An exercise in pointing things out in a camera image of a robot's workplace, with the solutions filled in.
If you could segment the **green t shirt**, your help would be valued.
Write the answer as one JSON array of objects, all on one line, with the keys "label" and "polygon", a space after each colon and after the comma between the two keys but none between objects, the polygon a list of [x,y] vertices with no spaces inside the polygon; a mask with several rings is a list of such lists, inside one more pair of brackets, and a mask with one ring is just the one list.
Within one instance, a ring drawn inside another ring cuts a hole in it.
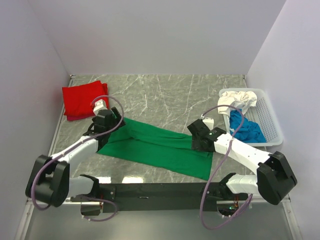
[{"label": "green t shirt", "polygon": [[207,181],[213,154],[192,149],[192,137],[125,118],[98,154],[163,168]]}]

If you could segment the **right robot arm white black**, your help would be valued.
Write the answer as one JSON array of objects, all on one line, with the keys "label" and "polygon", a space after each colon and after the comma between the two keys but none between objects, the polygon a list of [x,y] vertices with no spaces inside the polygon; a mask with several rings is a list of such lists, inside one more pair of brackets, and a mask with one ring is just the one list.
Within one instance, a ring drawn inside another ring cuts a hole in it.
[{"label": "right robot arm white black", "polygon": [[230,173],[224,177],[219,183],[222,198],[230,200],[236,194],[253,194],[278,205],[297,185],[298,180],[281,152],[254,148],[219,127],[210,129],[201,119],[187,128],[192,135],[193,150],[227,155],[252,171],[252,175]]}]

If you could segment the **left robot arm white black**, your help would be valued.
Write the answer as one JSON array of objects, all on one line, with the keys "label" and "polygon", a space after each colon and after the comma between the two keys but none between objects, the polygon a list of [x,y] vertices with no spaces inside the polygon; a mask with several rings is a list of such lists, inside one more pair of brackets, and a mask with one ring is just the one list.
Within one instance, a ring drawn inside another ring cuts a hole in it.
[{"label": "left robot arm white black", "polygon": [[80,195],[88,201],[96,200],[101,196],[99,180],[86,174],[71,178],[71,169],[101,150],[111,133],[123,126],[122,111],[116,107],[99,110],[87,132],[77,142],[59,153],[40,155],[35,160],[25,195],[49,207],[59,207],[67,198]]}]

